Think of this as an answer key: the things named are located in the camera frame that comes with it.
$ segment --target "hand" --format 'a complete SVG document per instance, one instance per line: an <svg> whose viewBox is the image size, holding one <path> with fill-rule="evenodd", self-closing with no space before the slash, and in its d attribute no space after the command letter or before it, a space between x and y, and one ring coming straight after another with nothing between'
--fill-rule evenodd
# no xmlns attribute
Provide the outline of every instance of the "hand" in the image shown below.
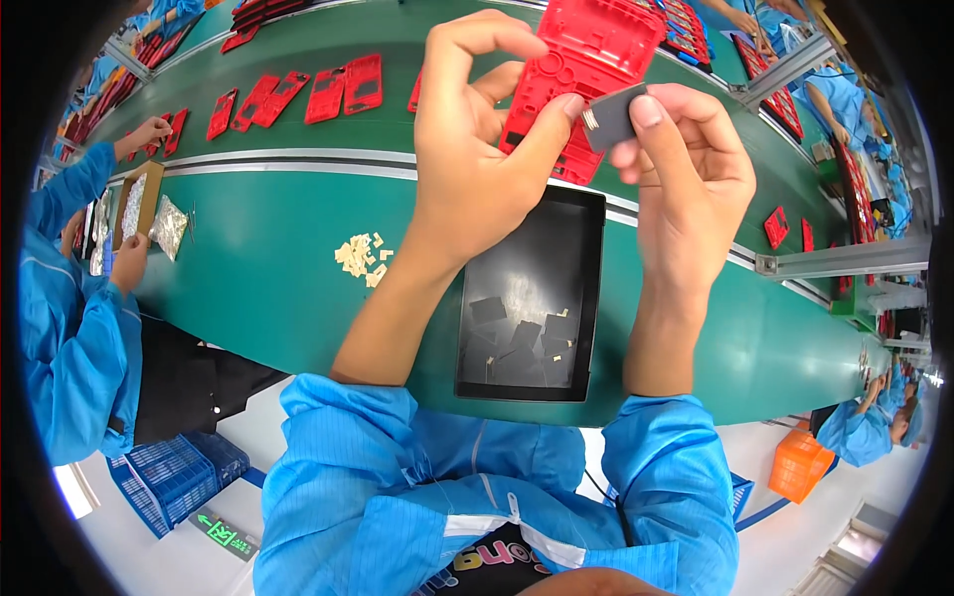
<svg viewBox="0 0 954 596"><path fill-rule="evenodd" d="M500 135L523 65L507 62L473 85L474 54L503 50L523 57L547 54L530 26L498 10L481 10L434 27L427 36L421 100L414 121L418 193L405 243L440 238L441 264L460 268L515 230L540 201L570 123L583 109L575 93L540 112L512 155L490 143Z"/></svg>
<svg viewBox="0 0 954 596"><path fill-rule="evenodd" d="M726 5L726 11L722 16L732 21L732 24L738 27L739 31L748 33L753 37L756 36L758 32L758 22L754 16L745 10L734 9Z"/></svg>
<svg viewBox="0 0 954 596"><path fill-rule="evenodd" d="M66 227L60 232L63 243L60 244L60 253L63 257L70 258L73 253L73 243L76 241L76 233L79 232L79 226L86 220L86 209L80 209L70 217L66 222Z"/></svg>
<svg viewBox="0 0 954 596"><path fill-rule="evenodd" d="M841 126L841 123L839 121L836 120L835 122L832 122L831 126L832 126L832 134L835 135L835 138L840 143L844 143L845 145L847 145L848 143L851 142L851 134L843 126Z"/></svg>
<svg viewBox="0 0 954 596"><path fill-rule="evenodd" d="M116 161L140 147L146 147L147 145L158 147L162 138L172 134L172 132L173 127L168 122L158 116L152 116L131 134L127 134L114 143Z"/></svg>
<svg viewBox="0 0 954 596"><path fill-rule="evenodd" d="M146 272L146 244L146 237L136 232L135 236L126 238L119 247L110 281L116 284L123 297L139 285L142 275Z"/></svg>
<svg viewBox="0 0 954 596"><path fill-rule="evenodd" d="M707 297L756 174L717 99L675 83L648 92L630 104L637 139L613 147L610 163L623 182L639 184L644 279L667 294Z"/></svg>

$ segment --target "cable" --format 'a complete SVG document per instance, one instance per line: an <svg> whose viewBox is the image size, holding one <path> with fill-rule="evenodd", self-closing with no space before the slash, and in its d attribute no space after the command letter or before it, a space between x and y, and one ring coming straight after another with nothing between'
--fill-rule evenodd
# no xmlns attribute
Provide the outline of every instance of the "cable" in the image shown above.
<svg viewBox="0 0 954 596"><path fill-rule="evenodd" d="M636 542L633 540L633 529L630 528L630 522L626 519L626 511L623 508L623 501L620 495L617 494L616 498L612 499L605 490L599 487L599 484L596 483L596 480L590 474L590 470L583 468L583 471L586 472L587 478L590 479L590 482L593 483L593 486L596 487L596 490L603 493L603 496L606 497L607 501L612 501L612 503L615 505L616 515L619 516L619 526L623 530L623 540L626 541L626 546L636 546Z"/></svg>
<svg viewBox="0 0 954 596"><path fill-rule="evenodd" d="M586 469L586 468L583 468L583 471L586 472L587 478L590 479L590 482L593 483L593 486L596 487L596 490L598 490L598 491L600 491L601 493L603 493L603 496L606 497L606 500L607 500L607 501L612 501L613 498L612 498L610 495L606 494L606 491L603 490L602 488L600 488L600 487L599 487L599 484L596 483L596 480L595 480L595 479L593 478L593 476L590 474L590 470L588 470L588 469Z"/></svg>

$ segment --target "metal bracket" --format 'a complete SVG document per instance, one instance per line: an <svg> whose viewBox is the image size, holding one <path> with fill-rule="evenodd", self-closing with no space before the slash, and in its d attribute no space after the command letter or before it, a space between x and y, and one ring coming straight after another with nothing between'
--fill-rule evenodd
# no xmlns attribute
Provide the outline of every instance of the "metal bracket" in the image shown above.
<svg viewBox="0 0 954 596"><path fill-rule="evenodd" d="M127 71L131 72L135 78L139 79L143 83L148 83L152 80L153 71L143 63L139 62L138 59L131 56L126 50L126 46L119 41L119 38L116 37L115 33L110 35L109 39L106 40L106 44L103 46L103 51L115 58L116 62L126 67Z"/></svg>
<svg viewBox="0 0 954 596"><path fill-rule="evenodd" d="M756 255L756 272L769 279L911 274L927 269L928 236L868 242L792 255Z"/></svg>
<svg viewBox="0 0 954 596"><path fill-rule="evenodd" d="M815 33L768 70L749 81L748 85L730 85L729 91L750 112L758 113L758 104L763 99L833 55L835 48L828 38L822 33Z"/></svg>

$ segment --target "black plastic tray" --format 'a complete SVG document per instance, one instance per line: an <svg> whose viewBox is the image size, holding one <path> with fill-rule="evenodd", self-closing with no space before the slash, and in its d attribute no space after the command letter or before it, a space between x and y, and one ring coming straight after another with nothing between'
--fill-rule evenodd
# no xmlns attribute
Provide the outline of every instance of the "black plastic tray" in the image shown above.
<svg viewBox="0 0 954 596"><path fill-rule="evenodd" d="M586 400L605 223L603 195L548 186L519 228L467 264L457 397Z"/></svg>

